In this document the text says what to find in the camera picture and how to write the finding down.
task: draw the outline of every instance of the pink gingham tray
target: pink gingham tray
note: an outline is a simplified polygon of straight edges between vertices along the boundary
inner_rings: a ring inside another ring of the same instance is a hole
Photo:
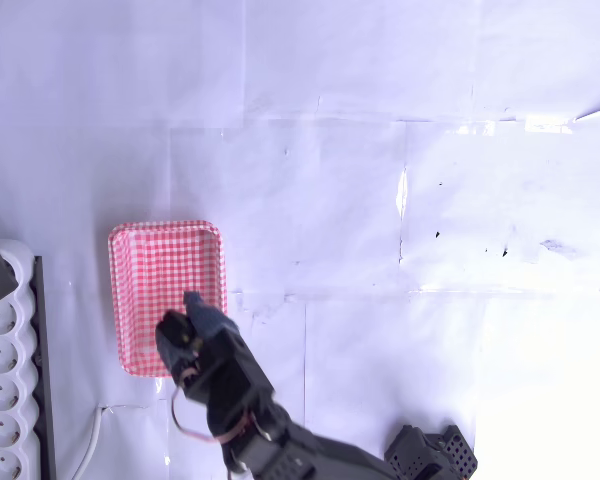
[[[185,291],[227,313],[222,237],[204,221],[125,223],[109,235],[113,312],[122,367],[168,377],[155,327],[168,309],[184,312]]]

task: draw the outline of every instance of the white table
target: white table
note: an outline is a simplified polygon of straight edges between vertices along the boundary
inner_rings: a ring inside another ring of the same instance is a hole
[[[97,405],[146,408],[86,478],[224,478],[117,360],[107,235],[171,219],[220,228],[296,421],[377,455],[458,423],[478,480],[594,476],[596,3],[0,0],[0,236],[44,257],[59,478]]]

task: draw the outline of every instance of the white paper surface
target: white paper surface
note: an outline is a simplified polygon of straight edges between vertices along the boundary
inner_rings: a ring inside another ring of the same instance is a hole
[[[600,127],[576,127],[410,125],[408,285],[599,290]]]
[[[484,328],[472,478],[600,476],[600,294],[493,299]]]
[[[481,11],[476,118],[600,108],[600,0],[488,0]]]
[[[249,1],[247,115],[465,118],[477,6]]]
[[[2,3],[0,123],[242,123],[243,0]]]
[[[172,214],[220,229],[230,291],[395,285],[404,141],[399,123],[175,130]]]

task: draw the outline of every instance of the checkered basket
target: checkered basket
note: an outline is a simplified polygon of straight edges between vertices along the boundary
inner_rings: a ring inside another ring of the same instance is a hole
[[[168,377],[155,327],[168,309],[184,312],[186,290],[227,313],[222,237],[204,221],[125,223],[109,235],[113,312],[122,367]]]

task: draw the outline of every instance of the red checkered pattern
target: red checkered pattern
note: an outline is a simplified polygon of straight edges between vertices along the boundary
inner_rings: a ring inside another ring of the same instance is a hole
[[[109,235],[118,354],[132,375],[168,377],[155,327],[168,309],[184,312],[185,290],[227,313],[222,237],[209,222],[125,223]]]

